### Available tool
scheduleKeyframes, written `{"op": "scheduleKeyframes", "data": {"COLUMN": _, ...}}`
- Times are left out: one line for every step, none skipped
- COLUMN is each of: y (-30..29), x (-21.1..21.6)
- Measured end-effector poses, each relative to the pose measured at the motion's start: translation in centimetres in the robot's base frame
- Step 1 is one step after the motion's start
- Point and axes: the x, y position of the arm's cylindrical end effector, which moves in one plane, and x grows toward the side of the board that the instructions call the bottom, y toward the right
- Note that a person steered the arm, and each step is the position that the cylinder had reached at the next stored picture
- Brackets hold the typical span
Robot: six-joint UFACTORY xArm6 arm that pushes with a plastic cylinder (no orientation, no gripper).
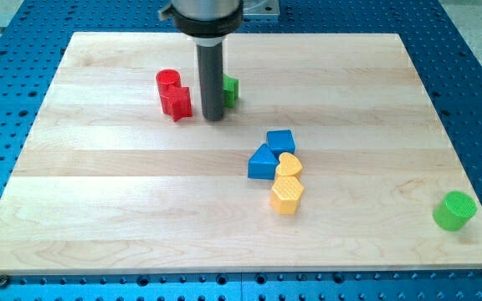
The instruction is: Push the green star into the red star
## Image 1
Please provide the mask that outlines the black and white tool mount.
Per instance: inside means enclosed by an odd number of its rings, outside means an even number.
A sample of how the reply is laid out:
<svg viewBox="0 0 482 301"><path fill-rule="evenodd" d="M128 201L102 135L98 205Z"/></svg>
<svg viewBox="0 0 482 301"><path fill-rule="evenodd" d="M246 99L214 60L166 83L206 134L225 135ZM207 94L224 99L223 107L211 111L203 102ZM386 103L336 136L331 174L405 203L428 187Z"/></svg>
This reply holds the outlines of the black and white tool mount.
<svg viewBox="0 0 482 301"><path fill-rule="evenodd" d="M193 38L221 38L237 30L243 22L243 7L237 6L230 14L214 20L203 21L189 18L171 9L176 28Z"/></svg>

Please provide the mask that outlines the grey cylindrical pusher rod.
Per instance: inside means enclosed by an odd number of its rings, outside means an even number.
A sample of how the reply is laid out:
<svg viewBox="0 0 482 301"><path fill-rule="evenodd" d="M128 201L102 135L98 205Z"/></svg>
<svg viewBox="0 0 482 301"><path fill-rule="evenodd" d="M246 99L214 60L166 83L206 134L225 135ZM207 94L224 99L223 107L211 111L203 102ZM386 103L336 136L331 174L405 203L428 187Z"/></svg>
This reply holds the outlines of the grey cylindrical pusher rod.
<svg viewBox="0 0 482 301"><path fill-rule="evenodd" d="M219 121L224 115L223 45L198 45L197 63L203 116Z"/></svg>

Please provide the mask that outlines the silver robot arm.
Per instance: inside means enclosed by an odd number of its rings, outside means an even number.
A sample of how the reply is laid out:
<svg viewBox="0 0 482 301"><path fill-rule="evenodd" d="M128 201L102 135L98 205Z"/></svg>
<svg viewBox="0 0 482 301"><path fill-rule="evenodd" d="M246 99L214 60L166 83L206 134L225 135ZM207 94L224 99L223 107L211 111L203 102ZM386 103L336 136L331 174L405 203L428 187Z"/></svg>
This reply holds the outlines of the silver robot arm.
<svg viewBox="0 0 482 301"><path fill-rule="evenodd" d="M203 117L224 115L223 40L243 22L242 0L170 0L158 11L161 20L191 37L197 49L197 70Z"/></svg>

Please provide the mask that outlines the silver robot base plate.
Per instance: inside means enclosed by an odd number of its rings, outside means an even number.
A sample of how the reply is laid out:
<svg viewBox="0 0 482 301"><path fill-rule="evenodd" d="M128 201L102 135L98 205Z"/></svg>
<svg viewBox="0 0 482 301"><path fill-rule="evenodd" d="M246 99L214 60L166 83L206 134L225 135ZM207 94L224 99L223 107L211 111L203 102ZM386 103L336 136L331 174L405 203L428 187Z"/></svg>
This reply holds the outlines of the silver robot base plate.
<svg viewBox="0 0 482 301"><path fill-rule="evenodd" d="M244 14L253 17L278 17L279 0L244 0Z"/></svg>

